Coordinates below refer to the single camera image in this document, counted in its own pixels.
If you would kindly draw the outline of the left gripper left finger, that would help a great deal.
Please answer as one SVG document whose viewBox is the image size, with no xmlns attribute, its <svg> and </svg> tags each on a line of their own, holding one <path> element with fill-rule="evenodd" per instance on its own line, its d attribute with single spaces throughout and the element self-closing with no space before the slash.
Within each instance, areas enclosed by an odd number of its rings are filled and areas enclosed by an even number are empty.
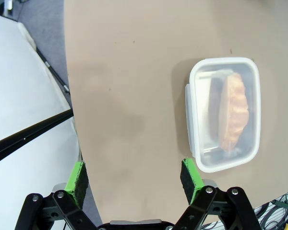
<svg viewBox="0 0 288 230">
<path fill-rule="evenodd" d="M 38 193 L 27 195 L 20 211 L 16 230 L 49 230 L 55 221 L 63 220 L 72 230 L 97 230 L 98 227 L 83 212 L 88 188 L 85 163 L 79 161 L 65 188 L 43 197 Z"/>
</svg>

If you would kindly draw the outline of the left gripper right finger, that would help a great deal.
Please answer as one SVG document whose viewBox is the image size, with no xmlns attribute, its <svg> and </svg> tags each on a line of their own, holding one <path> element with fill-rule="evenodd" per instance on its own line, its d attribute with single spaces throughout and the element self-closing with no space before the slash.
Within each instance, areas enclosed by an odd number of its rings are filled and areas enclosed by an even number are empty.
<svg viewBox="0 0 288 230">
<path fill-rule="evenodd" d="M 180 181 L 189 206 L 174 225 L 175 230 L 199 230 L 208 215 L 218 216 L 226 230 L 260 230 L 261 226 L 245 191 L 222 191 L 205 185 L 192 159 L 181 161 Z"/>
</svg>

